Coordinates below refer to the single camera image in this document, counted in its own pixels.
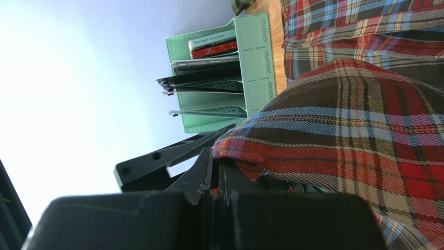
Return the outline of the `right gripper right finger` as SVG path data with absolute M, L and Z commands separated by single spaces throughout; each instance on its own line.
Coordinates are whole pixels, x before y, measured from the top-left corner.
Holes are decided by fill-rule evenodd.
M 221 249 L 386 249 L 366 201 L 356 195 L 270 190 L 233 161 L 219 163 Z

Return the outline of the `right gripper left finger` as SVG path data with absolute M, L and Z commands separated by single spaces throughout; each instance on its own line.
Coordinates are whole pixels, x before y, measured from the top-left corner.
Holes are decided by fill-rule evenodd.
M 211 149 L 164 191 L 65 196 L 48 205 L 24 249 L 212 249 Z

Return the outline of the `red brown plaid shirt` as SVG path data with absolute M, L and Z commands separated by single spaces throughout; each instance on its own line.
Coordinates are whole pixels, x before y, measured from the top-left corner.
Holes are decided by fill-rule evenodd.
M 282 1 L 286 89 L 217 160 L 355 194 L 389 249 L 443 249 L 443 1 Z

